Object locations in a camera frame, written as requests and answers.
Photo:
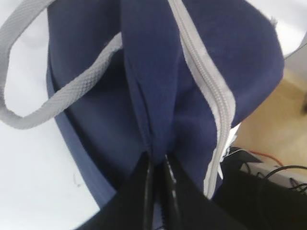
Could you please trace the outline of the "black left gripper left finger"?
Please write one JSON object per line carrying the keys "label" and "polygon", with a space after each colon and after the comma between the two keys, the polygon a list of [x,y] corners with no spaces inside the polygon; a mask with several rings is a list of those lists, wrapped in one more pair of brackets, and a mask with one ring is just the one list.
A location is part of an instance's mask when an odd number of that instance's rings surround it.
{"label": "black left gripper left finger", "polygon": [[151,230],[154,166],[143,153],[129,179],[107,205],[86,222],[87,230]]}

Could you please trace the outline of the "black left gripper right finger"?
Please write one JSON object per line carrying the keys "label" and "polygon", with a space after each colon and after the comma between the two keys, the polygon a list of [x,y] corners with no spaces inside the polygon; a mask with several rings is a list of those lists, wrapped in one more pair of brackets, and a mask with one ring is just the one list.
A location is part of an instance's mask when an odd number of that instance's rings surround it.
{"label": "black left gripper right finger", "polygon": [[164,161],[167,230],[238,230],[240,223],[207,199],[174,155]]}

